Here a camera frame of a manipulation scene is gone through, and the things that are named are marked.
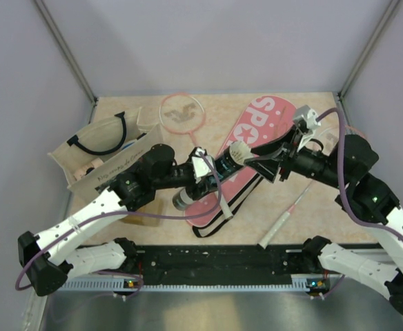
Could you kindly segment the black shuttlecock tube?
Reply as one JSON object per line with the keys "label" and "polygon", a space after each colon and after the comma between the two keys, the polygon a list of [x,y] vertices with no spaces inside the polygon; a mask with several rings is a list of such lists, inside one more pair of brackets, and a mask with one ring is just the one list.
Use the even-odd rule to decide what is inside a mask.
{"label": "black shuttlecock tube", "polygon": [[218,183],[236,175],[245,167],[245,160],[252,158],[250,146],[243,141],[232,142],[216,159],[205,149],[196,147],[188,158],[195,182],[174,195],[173,205],[178,210],[187,210],[194,202],[218,191]]}

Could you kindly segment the pink racket cover bag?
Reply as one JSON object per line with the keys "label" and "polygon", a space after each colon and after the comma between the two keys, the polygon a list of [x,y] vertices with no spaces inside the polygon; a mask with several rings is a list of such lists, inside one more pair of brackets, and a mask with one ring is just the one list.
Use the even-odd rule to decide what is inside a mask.
{"label": "pink racket cover bag", "polygon": [[[225,138],[216,156],[219,157],[234,141],[243,141],[254,147],[282,136],[291,128],[295,111],[293,103],[274,95],[264,95],[252,100]],[[246,198],[262,180],[256,171],[244,168],[222,183],[222,196],[234,217],[238,215],[238,210]],[[230,218],[218,208],[215,212],[189,220],[188,223],[191,224],[197,238],[208,238],[217,234],[229,221]]]}

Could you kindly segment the pink badminton racket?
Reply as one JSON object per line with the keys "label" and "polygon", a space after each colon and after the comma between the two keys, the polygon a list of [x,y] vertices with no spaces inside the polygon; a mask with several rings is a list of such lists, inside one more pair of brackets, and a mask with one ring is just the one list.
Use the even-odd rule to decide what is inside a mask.
{"label": "pink badminton racket", "polygon": [[206,122],[203,105],[186,92],[176,92],[164,97],[159,104],[159,121],[171,134],[186,135],[194,147],[198,146],[195,132]]}
{"label": "pink badminton racket", "polygon": [[[321,133],[318,134],[317,140],[321,137],[324,137],[326,145],[321,148],[321,151],[330,150],[331,148],[335,147],[336,139],[337,139],[337,132],[339,130],[338,126],[331,126],[325,128]],[[262,248],[263,250],[267,248],[269,243],[272,241],[273,237],[276,233],[283,227],[283,225],[290,219],[291,215],[294,213],[295,208],[299,204],[299,202],[306,196],[308,191],[313,187],[315,181],[311,180],[308,185],[304,188],[304,190],[299,194],[296,200],[289,206],[279,217],[275,220],[272,224],[270,229],[267,233],[259,240],[257,246]]]}

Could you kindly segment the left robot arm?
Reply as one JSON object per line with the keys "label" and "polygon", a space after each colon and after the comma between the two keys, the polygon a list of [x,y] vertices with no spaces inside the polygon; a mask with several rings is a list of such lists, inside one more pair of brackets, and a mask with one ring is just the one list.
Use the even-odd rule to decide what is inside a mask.
{"label": "left robot arm", "polygon": [[130,273],[137,268],[135,244],[117,238],[100,245],[84,243],[110,224],[128,215],[138,215],[140,208],[152,202],[159,190],[189,188],[195,192],[219,190],[217,165],[207,151],[195,148],[185,163],[175,163],[175,151],[157,144],[129,169],[111,179],[108,186],[80,211],[51,228],[33,234],[27,231],[18,238],[22,266],[16,283],[21,281],[40,297],[57,291],[68,280],[95,272],[119,270]]}

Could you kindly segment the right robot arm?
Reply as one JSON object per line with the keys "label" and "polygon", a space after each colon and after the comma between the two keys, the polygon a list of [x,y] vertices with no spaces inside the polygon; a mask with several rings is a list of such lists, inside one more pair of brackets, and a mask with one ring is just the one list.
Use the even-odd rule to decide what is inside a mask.
{"label": "right robot arm", "polygon": [[268,181],[300,174],[339,194],[335,202],[349,218],[375,237],[393,265],[380,265],[321,236],[304,242],[303,265],[312,273],[323,268],[350,277],[381,294],[403,316],[403,207],[393,191],[369,171],[379,156],[356,134],[342,135],[328,154],[298,147],[294,138],[282,138],[251,150],[245,166]]}

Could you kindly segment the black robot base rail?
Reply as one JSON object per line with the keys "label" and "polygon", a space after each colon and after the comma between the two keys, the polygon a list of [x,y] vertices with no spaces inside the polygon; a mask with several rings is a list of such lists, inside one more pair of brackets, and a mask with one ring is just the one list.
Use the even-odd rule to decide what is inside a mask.
{"label": "black robot base rail", "polygon": [[110,273],[141,275],[145,285],[284,285],[296,274],[326,271],[301,245],[138,245]]}

